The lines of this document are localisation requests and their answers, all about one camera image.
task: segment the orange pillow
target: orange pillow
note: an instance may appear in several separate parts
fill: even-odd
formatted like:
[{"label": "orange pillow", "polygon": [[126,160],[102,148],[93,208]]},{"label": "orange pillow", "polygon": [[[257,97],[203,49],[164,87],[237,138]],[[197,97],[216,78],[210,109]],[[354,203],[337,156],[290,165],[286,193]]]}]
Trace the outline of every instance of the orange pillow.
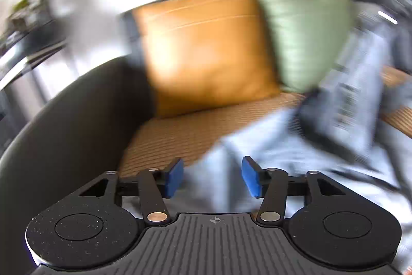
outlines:
[{"label": "orange pillow", "polygon": [[257,0],[168,0],[133,15],[158,116],[280,93]]}]

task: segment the dark gray sofa armrest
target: dark gray sofa armrest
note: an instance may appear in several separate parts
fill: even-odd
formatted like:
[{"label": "dark gray sofa armrest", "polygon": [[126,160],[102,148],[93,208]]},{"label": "dark gray sofa armrest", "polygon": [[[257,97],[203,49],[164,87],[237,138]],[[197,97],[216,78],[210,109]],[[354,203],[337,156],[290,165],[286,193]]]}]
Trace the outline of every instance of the dark gray sofa armrest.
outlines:
[{"label": "dark gray sofa armrest", "polygon": [[152,115],[145,79],[126,57],[111,60],[57,95],[10,145],[0,160],[0,274],[35,266],[24,235],[32,217],[117,168]]}]

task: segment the ribbed brown fabric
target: ribbed brown fabric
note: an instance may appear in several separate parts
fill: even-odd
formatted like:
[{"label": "ribbed brown fabric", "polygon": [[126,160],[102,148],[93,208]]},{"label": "ribbed brown fabric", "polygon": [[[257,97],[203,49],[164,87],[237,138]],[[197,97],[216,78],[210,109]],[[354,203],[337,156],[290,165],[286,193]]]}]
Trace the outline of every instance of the ribbed brown fabric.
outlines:
[{"label": "ribbed brown fabric", "polygon": [[[409,75],[386,67],[385,85],[395,86]],[[140,170],[166,166],[176,156],[189,165],[205,154],[222,136],[245,127],[281,107],[296,106],[303,96],[282,93],[277,97],[174,118],[151,119],[136,132],[119,166],[120,176],[132,176]],[[402,108],[382,119],[412,137],[412,109]]]}]

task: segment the silver screw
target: silver screw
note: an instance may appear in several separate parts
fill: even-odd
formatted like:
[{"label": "silver screw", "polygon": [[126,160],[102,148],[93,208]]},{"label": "silver screw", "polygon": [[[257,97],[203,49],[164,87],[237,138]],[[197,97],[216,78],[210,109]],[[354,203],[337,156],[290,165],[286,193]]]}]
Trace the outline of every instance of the silver screw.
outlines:
[{"label": "silver screw", "polygon": [[260,215],[260,219],[264,221],[278,221],[280,218],[281,218],[281,215],[273,211],[266,211]]},{"label": "silver screw", "polygon": [[148,214],[148,220],[153,223],[159,223],[167,219],[167,214],[163,212],[152,212]]}]

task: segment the gray ribbed plate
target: gray ribbed plate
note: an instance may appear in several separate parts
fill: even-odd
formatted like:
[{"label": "gray ribbed plate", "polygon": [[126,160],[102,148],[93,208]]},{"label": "gray ribbed plate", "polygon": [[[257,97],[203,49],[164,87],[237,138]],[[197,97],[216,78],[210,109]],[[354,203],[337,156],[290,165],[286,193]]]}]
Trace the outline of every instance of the gray ribbed plate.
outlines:
[{"label": "gray ribbed plate", "polygon": [[[186,214],[173,224],[146,230],[120,260],[89,271],[62,272],[40,266],[34,275],[339,275],[300,255],[278,228],[262,228],[250,214]],[[357,275],[396,275],[390,266]]]}]

